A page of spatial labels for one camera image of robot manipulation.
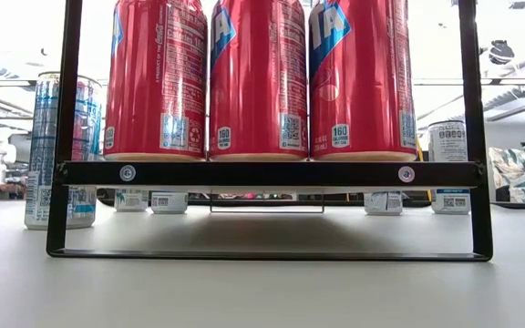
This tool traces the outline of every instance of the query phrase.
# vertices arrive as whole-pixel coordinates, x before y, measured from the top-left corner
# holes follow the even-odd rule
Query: nutrition label
[[[275,22],[279,37],[282,149],[307,150],[307,76],[305,15],[288,1],[280,0]]]
[[[401,144],[405,148],[417,147],[416,121],[413,115],[412,73],[408,46],[407,0],[394,1],[394,40],[392,54],[396,58],[398,77],[398,105],[400,107]]]
[[[207,21],[181,1],[160,10],[165,11],[161,17],[166,17],[156,27],[157,68],[164,68],[162,77],[156,73],[163,95],[160,147],[201,153]]]
[[[457,124],[432,128],[428,148],[431,161],[468,161],[467,135]]]

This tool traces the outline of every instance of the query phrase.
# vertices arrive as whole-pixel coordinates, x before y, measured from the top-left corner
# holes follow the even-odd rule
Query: white table
[[[491,263],[52,259],[0,201],[0,327],[525,327],[525,210],[493,208]],[[467,217],[114,214],[70,247],[470,251]]]

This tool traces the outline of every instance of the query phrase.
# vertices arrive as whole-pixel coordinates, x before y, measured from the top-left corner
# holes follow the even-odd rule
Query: soda can
[[[462,121],[446,121],[428,127],[428,157],[431,162],[468,161],[467,132]],[[469,214],[469,190],[432,190],[437,214]]]
[[[50,212],[60,74],[42,73],[36,84],[36,107],[30,148],[26,191],[25,224],[28,229],[46,229]],[[102,87],[88,77],[77,79],[72,160],[99,157]],[[67,228],[85,228],[95,220],[97,188],[70,187]]]
[[[115,191],[115,210],[118,212],[144,212],[149,207],[148,190]]]
[[[119,0],[107,160],[205,159],[208,21],[200,0]]]
[[[402,213],[402,192],[365,193],[364,208],[368,215],[400,215]]]
[[[311,155],[417,157],[407,0],[321,0],[309,18]]]
[[[298,0],[221,0],[212,13],[210,158],[307,159],[305,14]]]

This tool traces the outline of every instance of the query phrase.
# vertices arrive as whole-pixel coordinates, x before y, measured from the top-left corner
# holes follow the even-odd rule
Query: blue and white can
[[[36,106],[30,149],[25,224],[28,229],[46,229],[50,213],[54,148],[60,74],[42,73],[36,84]],[[98,160],[102,86],[87,77],[78,77],[74,114],[72,160]],[[67,228],[86,228],[95,220],[96,187],[70,187]]]
[[[446,121],[428,127],[428,158],[431,162],[468,161],[467,131],[462,121]],[[432,190],[436,214],[469,214],[469,190]]]

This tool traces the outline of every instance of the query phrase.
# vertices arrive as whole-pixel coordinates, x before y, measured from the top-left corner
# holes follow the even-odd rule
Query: black shelf bar
[[[121,172],[133,169],[129,181]],[[404,182],[402,170],[414,172]],[[286,186],[286,187],[462,187],[483,184],[477,163],[146,163],[66,162],[57,181],[67,185]]]
[[[475,253],[246,252],[246,251],[84,251],[57,250],[56,257],[201,260],[201,261],[435,261],[471,262],[488,259]]]
[[[468,163],[71,162],[82,0],[67,0],[57,146],[46,250],[53,257],[245,261],[489,261],[493,256],[481,103],[477,0],[459,0]],[[473,252],[94,251],[66,249],[68,185],[464,187],[471,189]]]

